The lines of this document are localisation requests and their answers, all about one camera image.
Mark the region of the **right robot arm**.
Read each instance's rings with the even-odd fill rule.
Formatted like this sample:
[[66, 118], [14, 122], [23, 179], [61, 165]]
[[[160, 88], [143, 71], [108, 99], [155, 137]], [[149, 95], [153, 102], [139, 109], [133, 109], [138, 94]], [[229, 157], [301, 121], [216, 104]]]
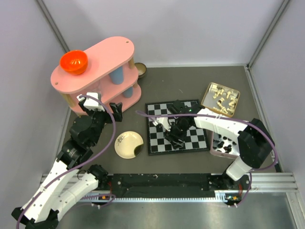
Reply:
[[275, 144], [266, 127], [259, 119], [250, 122], [224, 117], [201, 105], [185, 106], [175, 101], [170, 114], [159, 117], [156, 122], [166, 130], [165, 138], [173, 146], [183, 146], [190, 127], [205, 129], [226, 137], [236, 144], [237, 158], [228, 166], [222, 177], [226, 188], [235, 188], [246, 173], [260, 169]]

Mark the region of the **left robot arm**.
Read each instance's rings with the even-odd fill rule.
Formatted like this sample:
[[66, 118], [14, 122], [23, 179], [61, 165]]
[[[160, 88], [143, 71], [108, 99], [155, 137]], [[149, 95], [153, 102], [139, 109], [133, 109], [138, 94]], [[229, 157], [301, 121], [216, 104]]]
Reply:
[[40, 188], [25, 205], [12, 211], [17, 225], [23, 224], [27, 229], [54, 229], [87, 193], [107, 186], [107, 171], [100, 165], [92, 165], [77, 183], [63, 190], [90, 161], [92, 147], [97, 145], [104, 126], [122, 121], [122, 103], [110, 103], [110, 108], [100, 104], [90, 108], [86, 102], [87, 99], [79, 102], [86, 114], [74, 119], [69, 129], [71, 137], [63, 144]]

